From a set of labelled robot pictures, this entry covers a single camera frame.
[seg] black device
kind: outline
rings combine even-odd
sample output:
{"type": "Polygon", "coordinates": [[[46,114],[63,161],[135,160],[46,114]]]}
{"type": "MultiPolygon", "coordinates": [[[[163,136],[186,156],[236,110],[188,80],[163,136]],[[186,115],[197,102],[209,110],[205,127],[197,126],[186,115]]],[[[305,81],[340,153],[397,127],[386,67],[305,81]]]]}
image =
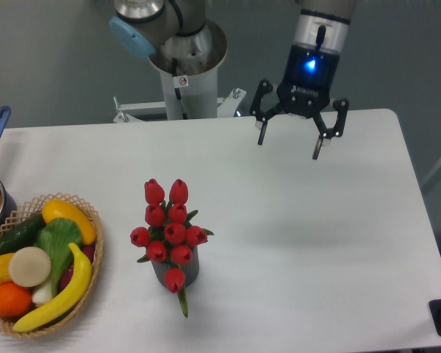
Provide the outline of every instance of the black device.
{"type": "Polygon", "coordinates": [[[337,111],[333,127],[325,125],[320,112],[330,104],[330,87],[355,5],[356,1],[352,0],[303,1],[295,42],[282,82],[276,89],[279,103],[269,110],[261,110],[263,96],[273,92],[273,85],[263,79],[250,107],[250,114],[255,116],[261,128],[259,145],[263,144],[268,121],[281,112],[313,118],[319,131],[312,155],[314,160],[324,140],[343,135],[349,101],[333,101],[332,106],[337,111]]]}

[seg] bok choy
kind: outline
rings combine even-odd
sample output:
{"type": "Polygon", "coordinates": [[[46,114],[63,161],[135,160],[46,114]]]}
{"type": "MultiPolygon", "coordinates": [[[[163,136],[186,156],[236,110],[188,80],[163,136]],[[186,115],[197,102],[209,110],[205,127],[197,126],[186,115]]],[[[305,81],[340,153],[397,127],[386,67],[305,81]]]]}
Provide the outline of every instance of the bok choy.
{"type": "Polygon", "coordinates": [[[32,301],[36,305],[49,302],[57,295],[60,277],[74,260],[69,243],[82,246],[82,233],[77,224],[67,218],[54,219],[37,234],[35,246],[44,250],[51,258],[51,273],[33,291],[32,301]]]}

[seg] gray vase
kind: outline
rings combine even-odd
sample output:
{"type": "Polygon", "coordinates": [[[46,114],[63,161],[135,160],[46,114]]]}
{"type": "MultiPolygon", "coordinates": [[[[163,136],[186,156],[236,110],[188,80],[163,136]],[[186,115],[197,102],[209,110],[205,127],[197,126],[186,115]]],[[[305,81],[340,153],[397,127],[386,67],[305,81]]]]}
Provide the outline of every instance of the gray vase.
{"type": "MultiPolygon", "coordinates": [[[[151,261],[152,266],[154,267],[155,274],[157,275],[157,279],[159,282],[166,287],[165,282],[163,281],[163,277],[165,272],[168,271],[170,267],[169,262],[157,263],[155,261],[151,261]]],[[[199,257],[198,257],[198,247],[195,246],[193,249],[193,258],[190,263],[187,265],[180,265],[180,269],[184,272],[186,276],[184,280],[184,285],[188,286],[194,282],[199,273],[199,257]]]]}

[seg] red tulip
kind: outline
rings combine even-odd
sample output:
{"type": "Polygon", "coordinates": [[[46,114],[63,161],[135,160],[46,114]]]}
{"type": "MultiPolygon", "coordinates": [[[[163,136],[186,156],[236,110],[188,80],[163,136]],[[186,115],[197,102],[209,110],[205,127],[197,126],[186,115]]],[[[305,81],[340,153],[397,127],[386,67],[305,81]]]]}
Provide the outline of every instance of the red tulip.
{"type": "Polygon", "coordinates": [[[186,238],[186,229],[183,224],[170,223],[165,227],[165,239],[173,245],[180,244],[186,238]]]}
{"type": "Polygon", "coordinates": [[[171,260],[177,265],[187,265],[193,258],[193,252],[186,245],[175,246],[170,252],[171,260]]]}
{"type": "Polygon", "coordinates": [[[198,226],[191,226],[186,229],[186,244],[189,246],[197,246],[207,242],[206,232],[198,226]]]}
{"type": "Polygon", "coordinates": [[[131,232],[131,243],[138,247],[147,246],[150,243],[150,236],[145,227],[138,227],[131,232]]]}
{"type": "Polygon", "coordinates": [[[172,208],[168,211],[168,219],[172,223],[184,224],[186,222],[187,211],[186,206],[183,204],[174,204],[172,208]]]}
{"type": "Polygon", "coordinates": [[[161,204],[165,198],[165,191],[155,179],[150,179],[144,184],[146,201],[148,204],[161,204]]]}
{"type": "Polygon", "coordinates": [[[163,282],[165,282],[165,285],[171,293],[178,293],[183,288],[185,278],[186,276],[182,270],[179,268],[170,268],[165,272],[163,282]]]}
{"type": "Polygon", "coordinates": [[[165,222],[165,211],[158,204],[150,204],[146,208],[146,222],[153,227],[161,227],[165,222]]]}
{"type": "Polygon", "coordinates": [[[188,186],[183,180],[177,179],[171,186],[170,200],[174,204],[186,204],[188,201],[188,186]]]}
{"type": "Polygon", "coordinates": [[[147,246],[146,254],[150,261],[162,263],[167,258],[167,249],[161,241],[154,240],[147,246]]]}

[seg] gray wall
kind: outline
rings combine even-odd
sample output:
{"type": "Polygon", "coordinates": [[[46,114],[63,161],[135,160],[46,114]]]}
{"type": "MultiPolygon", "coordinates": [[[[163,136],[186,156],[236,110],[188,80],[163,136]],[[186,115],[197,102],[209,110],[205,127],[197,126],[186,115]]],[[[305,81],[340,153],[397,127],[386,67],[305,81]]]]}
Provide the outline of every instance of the gray wall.
{"type": "MultiPolygon", "coordinates": [[[[300,7],[293,0],[208,0],[229,52],[219,94],[279,82],[300,7]]],[[[0,1],[0,106],[9,127],[109,123],[119,102],[161,101],[157,73],[113,39],[110,0],[0,1]]],[[[417,178],[441,155],[441,0],[364,1],[332,88],[351,109],[390,108],[417,178]]],[[[426,205],[441,249],[441,183],[426,205]]]]}

